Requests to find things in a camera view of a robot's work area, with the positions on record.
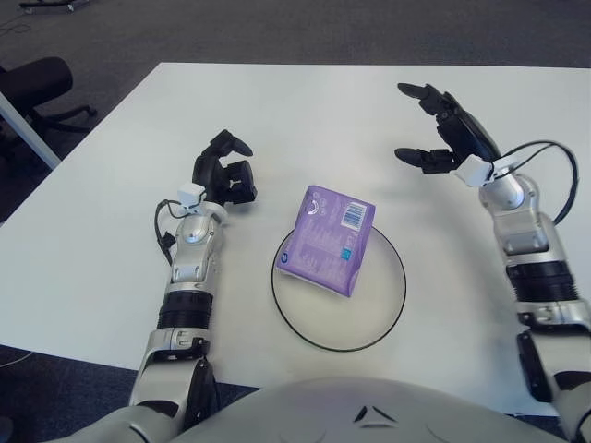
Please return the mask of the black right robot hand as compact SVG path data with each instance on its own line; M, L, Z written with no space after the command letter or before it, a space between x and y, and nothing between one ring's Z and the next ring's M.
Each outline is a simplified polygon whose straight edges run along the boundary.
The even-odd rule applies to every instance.
M398 83L398 90L418 100L421 109L434 116L437 131L448 150L398 148L395 157L419 168L423 174L446 174L455 171L472 154L486 162L501 157L499 148L478 120L466 111L449 92L439 92L426 84Z

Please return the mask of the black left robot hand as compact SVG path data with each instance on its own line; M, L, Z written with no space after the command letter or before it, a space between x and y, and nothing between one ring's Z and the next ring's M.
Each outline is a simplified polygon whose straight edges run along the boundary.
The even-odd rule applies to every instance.
M236 152L244 157L253 155L252 149L227 129L222 130L194 163L192 182L205 189L204 200L224 206L253 202L258 194L250 163L246 160L223 166L221 158Z

